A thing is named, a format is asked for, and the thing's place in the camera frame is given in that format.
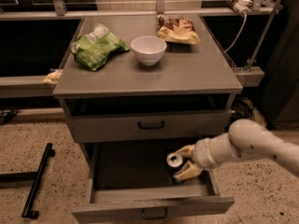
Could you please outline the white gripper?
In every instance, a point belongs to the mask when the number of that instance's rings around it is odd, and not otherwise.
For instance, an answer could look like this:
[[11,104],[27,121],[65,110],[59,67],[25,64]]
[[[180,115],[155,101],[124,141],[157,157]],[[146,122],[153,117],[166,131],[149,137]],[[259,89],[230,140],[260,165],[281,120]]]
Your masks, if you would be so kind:
[[182,168],[173,174],[178,181],[183,181],[199,176],[203,170],[212,170],[220,165],[213,158],[210,149],[210,139],[199,140],[195,145],[187,145],[178,150],[183,158],[192,159],[187,161]]

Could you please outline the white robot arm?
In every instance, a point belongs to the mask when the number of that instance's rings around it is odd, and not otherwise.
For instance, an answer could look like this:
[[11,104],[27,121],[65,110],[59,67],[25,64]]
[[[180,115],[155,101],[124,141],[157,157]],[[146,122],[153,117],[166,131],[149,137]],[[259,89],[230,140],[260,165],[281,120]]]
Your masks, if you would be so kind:
[[186,180],[211,171],[226,162],[266,157],[299,176],[299,146],[284,141],[250,119],[233,122],[227,133],[205,138],[170,153],[167,164],[178,168],[173,177]]

